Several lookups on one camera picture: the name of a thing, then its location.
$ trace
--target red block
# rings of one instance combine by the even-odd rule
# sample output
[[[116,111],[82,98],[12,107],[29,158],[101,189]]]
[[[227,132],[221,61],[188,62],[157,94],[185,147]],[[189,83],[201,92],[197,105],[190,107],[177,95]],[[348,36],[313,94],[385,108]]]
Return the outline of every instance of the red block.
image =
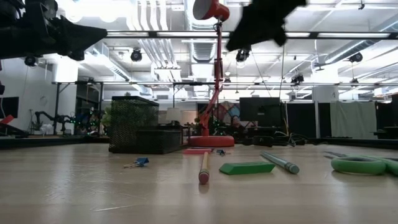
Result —
[[[192,136],[189,144],[193,147],[233,147],[232,136]]]
[[[186,149],[182,153],[186,155],[203,155],[205,152],[211,153],[211,149]]]
[[[0,123],[2,123],[2,124],[8,124],[8,123],[10,123],[13,119],[14,119],[14,117],[13,117],[12,115],[8,115],[8,116],[6,116],[6,118],[2,119],[2,120],[0,121]]]

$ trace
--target lamp shade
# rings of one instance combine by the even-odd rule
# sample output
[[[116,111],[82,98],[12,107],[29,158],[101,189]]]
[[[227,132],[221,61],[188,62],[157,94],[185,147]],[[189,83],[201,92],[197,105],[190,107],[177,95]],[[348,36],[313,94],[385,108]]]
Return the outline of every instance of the lamp shade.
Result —
[[[181,111],[179,108],[167,108],[167,121],[181,121]]]

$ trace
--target black curtain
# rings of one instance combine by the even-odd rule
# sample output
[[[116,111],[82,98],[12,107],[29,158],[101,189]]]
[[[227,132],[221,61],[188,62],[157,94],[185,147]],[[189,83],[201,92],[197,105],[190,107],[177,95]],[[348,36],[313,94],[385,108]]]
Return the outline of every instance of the black curtain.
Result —
[[[392,101],[391,101],[391,108],[393,112],[393,119],[394,119],[394,125],[396,126],[398,124],[398,95],[395,94],[392,96]]]
[[[318,103],[320,137],[331,137],[330,103]]]
[[[377,130],[384,127],[391,127],[394,125],[394,113],[392,103],[377,103],[376,102],[376,120]]]
[[[290,132],[316,138],[315,105],[313,103],[288,103],[287,116]]]

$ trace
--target white wall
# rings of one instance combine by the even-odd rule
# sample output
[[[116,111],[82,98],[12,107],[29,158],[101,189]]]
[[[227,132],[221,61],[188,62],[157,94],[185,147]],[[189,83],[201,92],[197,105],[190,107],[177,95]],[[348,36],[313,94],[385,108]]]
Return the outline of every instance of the white wall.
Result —
[[[53,116],[55,112],[56,85],[51,84],[52,72],[40,67],[29,68],[20,58],[1,60],[0,81],[6,86],[3,97],[19,97],[18,118],[9,124],[27,130],[30,124],[30,112],[46,111]],[[40,117],[43,122],[49,120]]]

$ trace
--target metal frame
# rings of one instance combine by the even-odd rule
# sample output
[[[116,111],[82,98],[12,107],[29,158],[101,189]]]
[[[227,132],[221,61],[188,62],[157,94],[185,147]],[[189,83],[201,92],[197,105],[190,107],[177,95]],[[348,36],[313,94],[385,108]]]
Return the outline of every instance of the metal frame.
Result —
[[[71,84],[72,85],[87,85],[87,84],[98,85],[99,84],[101,86],[101,89],[99,91],[98,109],[99,109],[99,111],[102,110],[104,82],[76,81],[76,82],[53,82],[52,84],[57,85],[57,94],[56,94],[56,97],[55,97],[55,113],[54,113],[54,117],[56,117],[58,115],[58,106],[59,106],[60,93]],[[54,127],[53,135],[57,135],[57,121],[56,121],[56,119],[54,119],[53,127]],[[101,128],[101,116],[99,117],[99,120],[98,120],[98,132],[100,132],[100,128]]]
[[[215,82],[103,82],[104,85],[214,85]],[[280,82],[236,82],[236,83],[222,83],[223,86],[398,86],[398,83],[280,83]]]
[[[317,139],[319,139],[321,136],[321,132],[320,132],[320,125],[319,125],[319,102],[318,102],[318,100],[315,100],[313,102],[313,104],[315,105],[315,134],[316,134]]]
[[[232,31],[222,32],[221,37],[228,39]],[[398,32],[286,32],[290,40],[398,40]],[[217,38],[214,31],[134,31],[108,30],[105,39],[212,39]]]

